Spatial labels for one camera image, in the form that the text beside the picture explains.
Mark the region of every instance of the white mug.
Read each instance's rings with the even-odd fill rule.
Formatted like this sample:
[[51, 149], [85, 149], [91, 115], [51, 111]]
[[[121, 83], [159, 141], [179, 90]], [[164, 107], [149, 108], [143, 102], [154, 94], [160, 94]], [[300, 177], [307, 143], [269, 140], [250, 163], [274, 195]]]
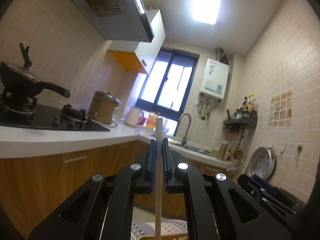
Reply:
[[125, 123], [131, 126], [136, 126], [138, 122], [142, 120], [144, 113], [140, 108], [131, 107]]

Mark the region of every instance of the ceiling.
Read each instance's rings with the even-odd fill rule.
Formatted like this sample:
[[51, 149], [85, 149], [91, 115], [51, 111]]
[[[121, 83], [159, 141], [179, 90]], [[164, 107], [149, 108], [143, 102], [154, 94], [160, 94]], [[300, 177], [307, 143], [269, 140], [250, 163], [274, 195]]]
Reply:
[[282, 0], [221, 0], [217, 22], [192, 19], [192, 0], [143, 0], [159, 8], [167, 38], [205, 49], [222, 47], [245, 56], [260, 37]]

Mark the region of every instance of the pan lid handle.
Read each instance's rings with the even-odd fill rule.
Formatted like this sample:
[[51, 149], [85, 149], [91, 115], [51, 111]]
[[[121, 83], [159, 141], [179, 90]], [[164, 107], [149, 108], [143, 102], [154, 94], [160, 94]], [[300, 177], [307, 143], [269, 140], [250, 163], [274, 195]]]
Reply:
[[23, 68], [24, 69], [28, 69], [32, 66], [32, 62], [29, 58], [29, 49], [30, 47], [27, 46], [26, 48], [24, 48], [23, 44], [22, 43], [19, 43], [19, 46], [20, 46], [20, 50], [21, 50], [21, 53], [22, 53], [22, 56], [23, 56], [23, 59], [24, 59], [24, 65], [23, 65]]

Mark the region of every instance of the wall shelf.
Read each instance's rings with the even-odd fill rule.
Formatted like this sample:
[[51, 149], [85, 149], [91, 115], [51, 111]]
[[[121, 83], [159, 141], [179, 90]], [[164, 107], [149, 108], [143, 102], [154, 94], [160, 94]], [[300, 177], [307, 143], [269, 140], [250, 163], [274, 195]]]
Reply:
[[258, 116], [252, 115], [250, 117], [241, 117], [239, 119], [231, 119], [231, 120], [224, 120], [223, 124], [229, 126], [229, 125], [235, 125], [235, 126], [257, 126], [258, 122]]

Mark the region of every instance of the beige tiled wall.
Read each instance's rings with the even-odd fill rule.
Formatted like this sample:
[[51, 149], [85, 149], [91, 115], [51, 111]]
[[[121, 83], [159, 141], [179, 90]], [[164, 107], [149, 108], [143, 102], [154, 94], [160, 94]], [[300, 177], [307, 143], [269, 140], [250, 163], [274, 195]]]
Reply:
[[[244, 86], [259, 103], [259, 119], [244, 154], [244, 172], [253, 151], [288, 143], [271, 183], [306, 201], [320, 153], [320, 21], [307, 0], [283, 0], [273, 20], [244, 60]], [[273, 97], [292, 91], [291, 126], [268, 126]], [[296, 161], [298, 145], [303, 151]]]
[[0, 22], [0, 60], [22, 64], [20, 42], [30, 46], [34, 74], [71, 91], [68, 103], [87, 108], [93, 93], [105, 88], [122, 101], [120, 115], [124, 111], [137, 73], [126, 72], [106, 53], [111, 41], [71, 0], [14, 0]]
[[[244, 98], [242, 97], [242, 90], [244, 83], [246, 82], [244, 58], [235, 54], [233, 57], [233, 71], [231, 76], [231, 82], [229, 87], [229, 94], [226, 101], [225, 109], [229, 109], [230, 115], [232, 115], [237, 108], [242, 106]], [[237, 133], [230, 133], [224, 129], [223, 121], [226, 116], [222, 116], [218, 128], [218, 132], [214, 138], [213, 148], [219, 149], [220, 144], [223, 140], [227, 140], [232, 146], [236, 146], [239, 141], [240, 135]]]
[[[229, 88], [227, 88], [225, 99], [222, 100], [222, 102], [217, 108], [212, 110], [209, 120], [203, 121], [200, 119], [200, 116], [197, 112], [197, 107], [194, 104], [200, 92], [201, 82], [204, 75], [205, 66], [207, 64], [207, 59], [216, 59], [216, 53], [214, 51], [209, 51], [188, 44], [182, 44], [169, 39], [166, 39], [164, 41], [163, 47], [179, 49], [200, 55], [184, 113], [188, 113], [192, 117], [191, 127], [188, 133], [188, 138], [191, 138], [191, 142], [200, 144], [204, 147], [212, 148], [214, 146], [217, 131], [221, 130], [221, 122], [226, 116], [226, 102], [228, 100]], [[232, 58], [230, 57], [229, 63], [231, 65], [230, 72], [232, 73]], [[182, 138], [184, 136], [187, 126], [188, 118], [183, 118], [177, 132], [177, 137]]]

